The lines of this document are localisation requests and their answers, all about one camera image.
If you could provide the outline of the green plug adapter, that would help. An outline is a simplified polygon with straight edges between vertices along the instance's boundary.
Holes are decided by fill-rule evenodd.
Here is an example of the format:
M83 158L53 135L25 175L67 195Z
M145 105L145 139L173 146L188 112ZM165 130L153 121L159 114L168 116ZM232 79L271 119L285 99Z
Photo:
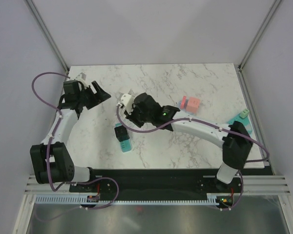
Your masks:
M241 119L245 119L248 115L249 115L250 111L249 109L244 109L241 113L240 113L240 118Z

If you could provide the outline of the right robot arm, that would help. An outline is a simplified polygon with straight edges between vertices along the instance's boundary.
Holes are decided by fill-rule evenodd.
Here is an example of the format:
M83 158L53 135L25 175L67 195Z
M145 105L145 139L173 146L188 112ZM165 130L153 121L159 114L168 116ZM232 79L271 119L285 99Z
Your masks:
M125 118L139 128L150 123L156 130L189 134L218 146L222 150L222 164L214 179L216 190L225 192L229 189L233 177L244 168L253 142L243 123L220 124L203 120L177 107L161 106L147 93L137 97L123 94L120 103Z

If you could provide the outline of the black cube plug adapter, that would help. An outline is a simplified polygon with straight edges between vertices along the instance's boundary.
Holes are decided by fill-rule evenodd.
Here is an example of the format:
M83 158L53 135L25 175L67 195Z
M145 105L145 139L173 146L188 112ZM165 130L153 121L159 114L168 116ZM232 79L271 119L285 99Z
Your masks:
M127 128L124 127L123 125L116 126L114 128L114 131L115 131L115 136L119 142L126 141L126 140L130 139Z

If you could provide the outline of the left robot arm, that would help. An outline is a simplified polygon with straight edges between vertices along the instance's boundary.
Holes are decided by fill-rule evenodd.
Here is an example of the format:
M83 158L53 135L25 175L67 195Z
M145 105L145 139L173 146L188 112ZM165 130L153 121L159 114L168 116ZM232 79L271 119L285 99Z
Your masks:
M39 184L46 184L49 179L52 183L80 182L83 189L91 192L97 188L97 179L91 176L89 167L74 165L66 144L83 109L90 110L111 98L111 95L96 81L86 88L81 81L66 81L63 88L64 94L57 106L59 112L48 135L30 149L34 174Z

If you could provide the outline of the blue round power strip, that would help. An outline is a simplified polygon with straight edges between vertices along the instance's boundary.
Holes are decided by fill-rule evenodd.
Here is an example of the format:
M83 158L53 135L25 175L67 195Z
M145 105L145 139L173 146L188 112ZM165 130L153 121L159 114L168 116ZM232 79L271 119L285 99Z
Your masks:
M192 112L187 111L186 109L182 109L182 108L181 108L181 102L182 102L182 101L179 101L178 104L177 104L177 107L178 107L181 111L183 111L183 112L185 112L185 113L187 113L187 114L189 114L189 115L191 115L191 116L196 116L196 113L192 113Z

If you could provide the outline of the pink cube socket adapter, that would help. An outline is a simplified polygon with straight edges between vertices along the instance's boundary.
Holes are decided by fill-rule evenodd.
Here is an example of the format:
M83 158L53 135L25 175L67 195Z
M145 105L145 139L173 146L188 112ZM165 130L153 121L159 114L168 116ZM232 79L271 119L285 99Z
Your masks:
M192 114L196 114L198 112L199 106L200 106L200 99L196 97L190 97L188 99L188 103L186 106L186 111L190 112Z

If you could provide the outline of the pink plug adapter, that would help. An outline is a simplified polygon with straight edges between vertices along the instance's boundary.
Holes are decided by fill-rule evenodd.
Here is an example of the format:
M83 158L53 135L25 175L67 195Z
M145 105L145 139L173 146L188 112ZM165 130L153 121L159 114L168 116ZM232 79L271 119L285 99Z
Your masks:
M187 97L183 96L183 98L181 100L181 103L180 103L180 108L181 109L186 109L187 103L188 103Z

